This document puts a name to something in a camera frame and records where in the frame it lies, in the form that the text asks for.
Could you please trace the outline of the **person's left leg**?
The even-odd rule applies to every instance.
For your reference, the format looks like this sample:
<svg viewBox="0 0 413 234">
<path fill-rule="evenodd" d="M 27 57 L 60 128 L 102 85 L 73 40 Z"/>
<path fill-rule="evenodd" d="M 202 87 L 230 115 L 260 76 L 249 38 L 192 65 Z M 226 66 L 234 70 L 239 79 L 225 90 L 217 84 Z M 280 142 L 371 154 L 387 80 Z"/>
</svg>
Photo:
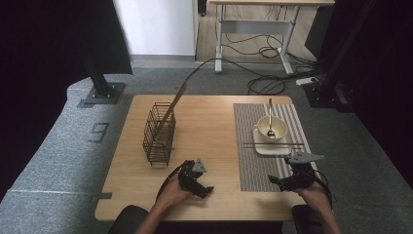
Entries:
<svg viewBox="0 0 413 234">
<path fill-rule="evenodd" d="M 122 209 L 107 234 L 133 234 L 148 212 L 141 207 L 129 205 Z"/>
</svg>

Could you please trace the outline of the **grey floor socket plate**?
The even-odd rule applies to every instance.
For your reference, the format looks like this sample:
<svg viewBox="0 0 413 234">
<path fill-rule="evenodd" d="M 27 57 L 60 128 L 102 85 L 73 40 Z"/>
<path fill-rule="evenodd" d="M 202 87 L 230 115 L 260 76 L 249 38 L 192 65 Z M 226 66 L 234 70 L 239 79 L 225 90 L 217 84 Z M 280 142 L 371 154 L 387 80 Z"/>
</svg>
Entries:
<svg viewBox="0 0 413 234">
<path fill-rule="evenodd" d="M 94 123 L 90 131 L 90 134 L 87 138 L 87 142 L 92 142 L 92 143 L 102 142 L 107 133 L 108 127 L 109 127 L 108 123 Z"/>
</svg>

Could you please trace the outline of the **grey striped woven placemat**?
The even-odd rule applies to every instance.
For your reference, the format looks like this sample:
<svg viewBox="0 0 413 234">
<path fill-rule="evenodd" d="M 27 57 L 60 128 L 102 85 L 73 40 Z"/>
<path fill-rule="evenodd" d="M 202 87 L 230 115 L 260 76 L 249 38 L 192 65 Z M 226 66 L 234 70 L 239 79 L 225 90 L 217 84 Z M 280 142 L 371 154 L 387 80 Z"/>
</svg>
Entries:
<svg viewBox="0 0 413 234">
<path fill-rule="evenodd" d="M 269 104 L 265 103 L 235 103 L 234 115 L 236 125 L 236 137 L 239 147 L 239 168 L 241 191 L 248 192 L 279 192 L 279 188 L 270 182 L 268 175 L 284 178 L 292 174 L 285 173 L 285 156 L 292 156 L 297 152 L 310 153 L 311 149 L 293 104 L 274 104 L 273 115 L 278 117 L 288 126 L 286 142 L 300 142 L 305 145 L 302 149 L 291 149 L 288 155 L 261 155 L 255 148 L 242 148 L 253 142 L 252 131 L 261 117 L 269 115 Z"/>
</svg>

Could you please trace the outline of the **white rectangular plate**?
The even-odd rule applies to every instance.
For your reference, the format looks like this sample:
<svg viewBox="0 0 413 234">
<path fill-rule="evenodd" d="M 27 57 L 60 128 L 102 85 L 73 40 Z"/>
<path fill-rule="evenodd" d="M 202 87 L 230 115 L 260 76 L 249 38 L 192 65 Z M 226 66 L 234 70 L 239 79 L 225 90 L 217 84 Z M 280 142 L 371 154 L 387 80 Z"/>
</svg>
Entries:
<svg viewBox="0 0 413 234">
<path fill-rule="evenodd" d="M 256 152 L 261 155 L 271 156 L 271 155 L 288 155 L 291 153 L 291 147 L 289 145 L 285 145 L 286 138 L 281 139 L 282 145 L 273 145 L 270 144 L 268 141 L 265 140 L 263 136 L 260 135 L 257 128 L 254 128 L 252 131 L 253 135 L 253 147 L 255 148 Z"/>
</svg>

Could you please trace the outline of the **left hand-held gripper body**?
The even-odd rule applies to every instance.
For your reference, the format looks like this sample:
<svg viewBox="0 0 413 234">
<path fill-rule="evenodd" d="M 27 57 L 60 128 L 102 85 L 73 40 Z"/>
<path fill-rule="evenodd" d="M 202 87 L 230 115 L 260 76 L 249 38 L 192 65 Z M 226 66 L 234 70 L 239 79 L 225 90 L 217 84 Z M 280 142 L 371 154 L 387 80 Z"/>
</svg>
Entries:
<svg viewBox="0 0 413 234">
<path fill-rule="evenodd" d="M 198 183 L 198 178 L 202 176 L 206 171 L 201 159 L 194 160 L 195 165 L 192 169 L 184 168 L 183 164 L 180 166 L 178 172 L 178 179 L 180 186 L 183 190 L 190 191 L 194 195 L 198 196 L 205 187 Z"/>
</svg>

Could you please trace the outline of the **cream ceramic bowl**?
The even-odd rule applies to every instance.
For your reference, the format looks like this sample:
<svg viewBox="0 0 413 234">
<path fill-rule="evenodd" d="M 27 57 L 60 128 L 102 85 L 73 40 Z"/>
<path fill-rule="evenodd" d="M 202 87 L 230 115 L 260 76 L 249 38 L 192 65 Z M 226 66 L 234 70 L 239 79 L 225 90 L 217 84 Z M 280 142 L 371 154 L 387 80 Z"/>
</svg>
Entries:
<svg viewBox="0 0 413 234">
<path fill-rule="evenodd" d="M 264 142 L 278 142 L 288 134 L 288 126 L 278 117 L 264 116 L 254 126 L 253 133 Z"/>
</svg>

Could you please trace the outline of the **white panel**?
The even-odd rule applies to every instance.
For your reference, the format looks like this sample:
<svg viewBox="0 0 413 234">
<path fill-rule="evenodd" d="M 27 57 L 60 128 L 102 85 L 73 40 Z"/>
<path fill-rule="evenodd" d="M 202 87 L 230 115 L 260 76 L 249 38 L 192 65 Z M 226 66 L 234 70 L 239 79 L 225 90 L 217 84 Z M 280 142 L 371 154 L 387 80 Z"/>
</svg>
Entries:
<svg viewBox="0 0 413 234">
<path fill-rule="evenodd" d="M 197 0 L 114 0 L 133 56 L 196 54 Z"/>
</svg>

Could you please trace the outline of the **metal spoon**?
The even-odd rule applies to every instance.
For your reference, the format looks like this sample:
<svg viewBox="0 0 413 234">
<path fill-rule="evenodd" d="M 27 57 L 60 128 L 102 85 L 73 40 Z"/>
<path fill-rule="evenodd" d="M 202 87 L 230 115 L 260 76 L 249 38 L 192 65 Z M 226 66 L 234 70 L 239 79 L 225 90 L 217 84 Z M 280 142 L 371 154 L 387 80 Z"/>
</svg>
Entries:
<svg viewBox="0 0 413 234">
<path fill-rule="evenodd" d="M 267 137 L 275 138 L 276 133 L 273 130 L 273 101 L 269 98 L 269 129 L 267 132 Z"/>
</svg>

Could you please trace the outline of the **black curtain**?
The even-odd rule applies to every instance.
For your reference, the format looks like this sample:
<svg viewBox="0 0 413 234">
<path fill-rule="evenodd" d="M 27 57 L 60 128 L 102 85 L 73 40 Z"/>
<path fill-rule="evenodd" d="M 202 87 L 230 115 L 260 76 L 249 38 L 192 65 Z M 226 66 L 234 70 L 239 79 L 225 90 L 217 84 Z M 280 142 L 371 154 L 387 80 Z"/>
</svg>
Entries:
<svg viewBox="0 0 413 234">
<path fill-rule="evenodd" d="M 319 9 L 327 18 L 315 18 L 314 28 L 328 28 L 336 1 Z M 320 68 L 335 45 L 327 28 Z M 377 0 L 340 66 L 335 90 L 413 188 L 413 0 Z"/>
<path fill-rule="evenodd" d="M 0 0 L 0 202 L 95 72 L 131 73 L 114 0 Z"/>
</svg>

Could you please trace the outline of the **person's right hand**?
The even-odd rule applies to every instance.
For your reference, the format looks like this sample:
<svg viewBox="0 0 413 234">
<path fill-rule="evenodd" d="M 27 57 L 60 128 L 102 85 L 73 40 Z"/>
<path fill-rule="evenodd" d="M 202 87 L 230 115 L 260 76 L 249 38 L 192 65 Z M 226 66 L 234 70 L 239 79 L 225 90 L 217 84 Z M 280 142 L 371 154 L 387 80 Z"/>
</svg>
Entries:
<svg viewBox="0 0 413 234">
<path fill-rule="evenodd" d="M 332 211 L 327 194 L 318 183 L 314 182 L 307 188 L 295 189 L 294 192 L 302 197 L 306 204 L 318 214 L 326 214 Z"/>
</svg>

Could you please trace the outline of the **black stand with grey base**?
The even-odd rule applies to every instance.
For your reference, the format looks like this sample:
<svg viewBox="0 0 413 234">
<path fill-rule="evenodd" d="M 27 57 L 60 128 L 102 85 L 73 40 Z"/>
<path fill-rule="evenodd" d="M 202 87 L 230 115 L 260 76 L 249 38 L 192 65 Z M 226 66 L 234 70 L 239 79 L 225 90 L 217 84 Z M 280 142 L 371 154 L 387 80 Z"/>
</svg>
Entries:
<svg viewBox="0 0 413 234">
<path fill-rule="evenodd" d="M 108 82 L 88 53 L 84 54 L 84 65 L 92 79 L 93 87 L 88 95 L 80 100 L 78 106 L 80 108 L 92 108 L 97 104 L 117 104 L 126 84 Z"/>
</svg>

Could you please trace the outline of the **dark wire cutlery basket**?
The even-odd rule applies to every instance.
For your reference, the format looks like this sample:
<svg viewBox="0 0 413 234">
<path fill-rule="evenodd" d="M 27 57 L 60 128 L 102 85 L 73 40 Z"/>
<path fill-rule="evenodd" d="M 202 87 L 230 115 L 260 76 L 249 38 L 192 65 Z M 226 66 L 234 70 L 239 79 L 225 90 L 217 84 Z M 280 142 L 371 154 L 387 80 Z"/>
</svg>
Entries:
<svg viewBox="0 0 413 234">
<path fill-rule="evenodd" d="M 148 113 L 142 147 L 150 165 L 169 164 L 176 125 L 169 108 L 169 102 L 155 102 Z"/>
</svg>

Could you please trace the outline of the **person's left hand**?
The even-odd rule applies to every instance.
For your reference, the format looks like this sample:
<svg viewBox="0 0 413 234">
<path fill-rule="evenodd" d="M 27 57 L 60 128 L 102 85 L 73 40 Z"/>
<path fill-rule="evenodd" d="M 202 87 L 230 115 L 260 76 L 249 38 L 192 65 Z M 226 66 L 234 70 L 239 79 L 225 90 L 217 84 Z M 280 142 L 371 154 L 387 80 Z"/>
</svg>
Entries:
<svg viewBox="0 0 413 234">
<path fill-rule="evenodd" d="M 157 200 L 157 204 L 166 210 L 174 205 L 183 202 L 191 196 L 189 191 L 183 190 L 180 186 L 178 175 L 174 175 L 167 183 L 163 192 Z"/>
</svg>

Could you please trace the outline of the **white-legged wooden desk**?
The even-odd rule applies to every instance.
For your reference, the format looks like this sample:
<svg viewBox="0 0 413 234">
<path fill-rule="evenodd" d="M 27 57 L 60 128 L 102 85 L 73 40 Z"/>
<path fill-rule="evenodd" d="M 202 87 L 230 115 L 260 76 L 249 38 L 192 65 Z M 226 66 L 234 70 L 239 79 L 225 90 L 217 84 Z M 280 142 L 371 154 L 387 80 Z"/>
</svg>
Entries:
<svg viewBox="0 0 413 234">
<path fill-rule="evenodd" d="M 280 35 L 284 41 L 280 48 L 277 48 L 282 66 L 286 74 L 292 74 L 293 69 L 287 54 L 288 46 L 297 22 L 297 18 L 302 7 L 325 7 L 333 6 L 335 0 L 208 0 L 219 9 L 217 19 L 217 45 L 215 49 L 214 69 L 216 73 L 222 72 L 223 44 L 222 35 L 229 34 L 250 34 L 250 35 Z M 226 19 L 226 9 L 228 6 L 292 6 L 293 16 L 290 20 L 264 20 L 264 19 Z"/>
</svg>

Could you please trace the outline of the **white power strip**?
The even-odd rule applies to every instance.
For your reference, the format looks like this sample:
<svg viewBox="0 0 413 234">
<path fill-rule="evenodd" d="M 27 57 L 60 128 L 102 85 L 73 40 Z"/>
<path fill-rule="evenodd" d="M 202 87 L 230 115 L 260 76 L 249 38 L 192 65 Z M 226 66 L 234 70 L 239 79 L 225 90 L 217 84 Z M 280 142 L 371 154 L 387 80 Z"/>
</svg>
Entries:
<svg viewBox="0 0 413 234">
<path fill-rule="evenodd" d="M 307 77 L 307 78 L 302 78 L 302 79 L 297 79 L 296 80 L 296 85 L 297 86 L 303 86 L 307 84 L 316 84 L 319 81 L 317 77 Z"/>
</svg>

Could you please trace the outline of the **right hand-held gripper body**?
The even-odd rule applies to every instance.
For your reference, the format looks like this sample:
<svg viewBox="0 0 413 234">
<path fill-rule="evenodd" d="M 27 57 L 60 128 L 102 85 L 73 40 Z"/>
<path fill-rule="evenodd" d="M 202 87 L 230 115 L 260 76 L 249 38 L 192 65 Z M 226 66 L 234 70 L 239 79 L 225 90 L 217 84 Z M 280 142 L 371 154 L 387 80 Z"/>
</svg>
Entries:
<svg viewBox="0 0 413 234">
<path fill-rule="evenodd" d="M 291 191 L 309 187 L 316 179 L 313 162 L 323 160 L 322 155 L 297 152 L 286 160 L 292 169 L 292 175 L 282 179 L 282 191 Z"/>
</svg>

